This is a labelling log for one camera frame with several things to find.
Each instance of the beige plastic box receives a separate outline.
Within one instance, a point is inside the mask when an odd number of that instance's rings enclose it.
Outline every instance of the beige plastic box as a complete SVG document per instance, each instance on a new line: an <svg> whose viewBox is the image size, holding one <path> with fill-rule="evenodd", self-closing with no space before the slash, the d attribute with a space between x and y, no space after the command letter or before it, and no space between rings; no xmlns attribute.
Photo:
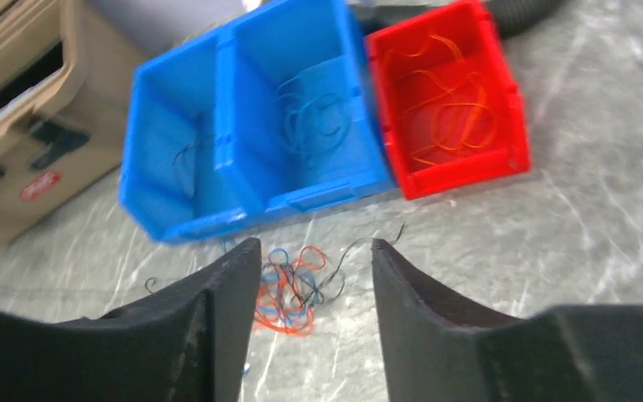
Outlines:
<svg viewBox="0 0 643 402"><path fill-rule="evenodd" d="M119 165L145 58L83 0L0 0L0 244Z"/></svg>

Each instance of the red label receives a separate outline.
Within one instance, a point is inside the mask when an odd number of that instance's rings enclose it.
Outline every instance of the red label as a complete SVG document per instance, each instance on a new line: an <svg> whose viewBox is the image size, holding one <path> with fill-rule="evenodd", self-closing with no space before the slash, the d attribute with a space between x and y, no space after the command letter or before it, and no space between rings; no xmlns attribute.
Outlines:
<svg viewBox="0 0 643 402"><path fill-rule="evenodd" d="M32 201L44 193L47 193L55 184L60 181L60 173L46 172L39 178L21 190L21 199Z"/></svg>

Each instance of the black corrugated tube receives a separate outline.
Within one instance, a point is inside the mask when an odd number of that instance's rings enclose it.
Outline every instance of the black corrugated tube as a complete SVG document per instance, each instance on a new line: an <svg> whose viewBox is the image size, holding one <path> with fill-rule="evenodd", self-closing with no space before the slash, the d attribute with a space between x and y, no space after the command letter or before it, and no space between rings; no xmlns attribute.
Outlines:
<svg viewBox="0 0 643 402"><path fill-rule="evenodd" d="M541 20L545 19L565 0L491 0L486 3L496 22L502 39L518 35ZM422 13L427 13L432 6L351 6L356 18L361 23L364 34L376 32L405 21Z"/></svg>

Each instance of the blue plastic container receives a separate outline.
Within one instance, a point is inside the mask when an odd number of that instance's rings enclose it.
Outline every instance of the blue plastic container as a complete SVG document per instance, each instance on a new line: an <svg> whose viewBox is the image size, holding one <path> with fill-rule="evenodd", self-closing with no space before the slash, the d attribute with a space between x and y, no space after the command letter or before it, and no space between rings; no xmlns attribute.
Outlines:
<svg viewBox="0 0 643 402"><path fill-rule="evenodd" d="M216 171L247 213L304 213L394 187L343 0L274 2L222 37Z"/></svg>
<svg viewBox="0 0 643 402"><path fill-rule="evenodd" d="M284 0L142 65L120 200L155 240L225 235L394 187L357 22Z"/></svg>
<svg viewBox="0 0 643 402"><path fill-rule="evenodd" d="M245 212L213 165L218 42L196 39L135 75L120 201L155 240L244 227Z"/></svg>

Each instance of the gray marbled surface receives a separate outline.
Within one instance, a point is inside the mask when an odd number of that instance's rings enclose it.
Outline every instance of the gray marbled surface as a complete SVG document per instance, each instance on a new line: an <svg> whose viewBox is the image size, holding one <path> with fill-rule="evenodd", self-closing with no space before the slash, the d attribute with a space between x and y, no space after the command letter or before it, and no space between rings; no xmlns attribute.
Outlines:
<svg viewBox="0 0 643 402"><path fill-rule="evenodd" d="M534 169L418 201L398 191L235 236L265 250L393 238L435 279L521 317L554 303L643 303L643 0L573 0L506 43L527 105ZM217 240L155 245L116 203L114 173L0 249L0 309L98 317L221 255ZM314 333L254 332L244 401L385 401L368 247Z"/></svg>

